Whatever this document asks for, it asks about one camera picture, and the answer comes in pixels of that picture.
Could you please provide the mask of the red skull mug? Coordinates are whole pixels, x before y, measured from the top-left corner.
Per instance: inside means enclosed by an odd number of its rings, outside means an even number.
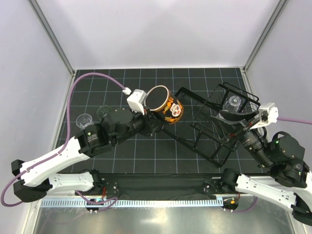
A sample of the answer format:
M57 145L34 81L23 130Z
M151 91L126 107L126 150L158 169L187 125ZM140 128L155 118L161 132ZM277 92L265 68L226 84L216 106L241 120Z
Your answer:
M167 124L180 121L184 112L183 104L164 85L158 85L149 90L144 105L158 119Z

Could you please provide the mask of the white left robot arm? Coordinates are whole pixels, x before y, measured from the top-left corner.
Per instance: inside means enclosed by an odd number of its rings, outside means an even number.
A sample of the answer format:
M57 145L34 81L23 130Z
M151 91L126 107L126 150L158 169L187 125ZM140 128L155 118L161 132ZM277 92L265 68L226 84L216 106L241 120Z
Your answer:
M32 161L11 163L17 181L14 195L22 202L34 202L49 193L87 192L98 195L105 188L99 171L62 174L61 170L110 151L127 139L141 134L151 136L162 130L163 123L149 110L134 113L129 109L103 105L97 110L99 123L92 123L89 115L78 122L81 130L53 151Z

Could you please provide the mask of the small clear faceted glass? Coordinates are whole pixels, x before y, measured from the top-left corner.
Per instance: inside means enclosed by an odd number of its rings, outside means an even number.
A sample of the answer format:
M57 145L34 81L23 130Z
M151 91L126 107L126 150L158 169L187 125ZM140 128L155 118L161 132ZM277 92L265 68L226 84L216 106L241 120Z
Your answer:
M240 105L241 105L241 97L231 96L224 103L223 110L229 111L231 113L238 113Z

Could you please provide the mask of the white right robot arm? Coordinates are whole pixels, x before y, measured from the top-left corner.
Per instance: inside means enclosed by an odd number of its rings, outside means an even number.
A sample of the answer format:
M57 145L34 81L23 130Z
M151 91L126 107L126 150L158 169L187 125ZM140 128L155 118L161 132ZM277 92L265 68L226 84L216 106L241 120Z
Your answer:
M212 120L230 140L238 140L261 168L281 185L278 189L250 176L225 169L220 189L254 195L290 212L297 221L312 224L312 172L304 162L305 148L290 134L279 131L270 142L258 129L276 123L278 109L235 113L221 110Z

